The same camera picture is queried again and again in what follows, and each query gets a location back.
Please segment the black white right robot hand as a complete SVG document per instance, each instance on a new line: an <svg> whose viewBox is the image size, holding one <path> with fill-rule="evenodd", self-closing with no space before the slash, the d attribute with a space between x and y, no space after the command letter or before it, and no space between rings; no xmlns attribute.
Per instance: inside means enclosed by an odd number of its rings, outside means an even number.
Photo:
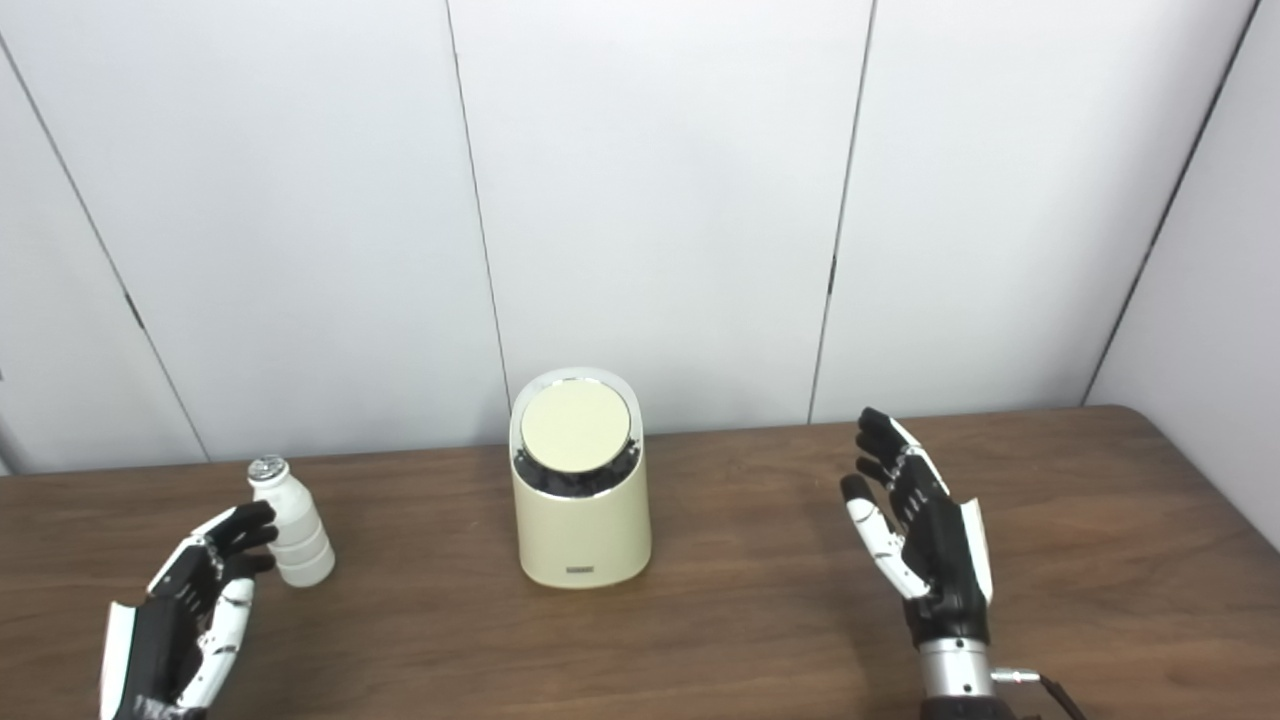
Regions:
<svg viewBox="0 0 1280 720"><path fill-rule="evenodd" d="M902 598L911 642L991 642L995 583L978 498L959 502L897 419L864 407L856 470L840 489L873 562Z"/></svg>

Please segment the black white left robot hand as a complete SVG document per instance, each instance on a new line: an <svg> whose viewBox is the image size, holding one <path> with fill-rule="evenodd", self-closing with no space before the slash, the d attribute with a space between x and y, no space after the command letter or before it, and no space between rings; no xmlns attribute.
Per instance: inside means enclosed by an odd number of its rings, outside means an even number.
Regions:
<svg viewBox="0 0 1280 720"><path fill-rule="evenodd" d="M108 610L99 679L101 719L206 719L244 641L259 575L276 561L266 501L195 528L148 583L140 605Z"/></svg>

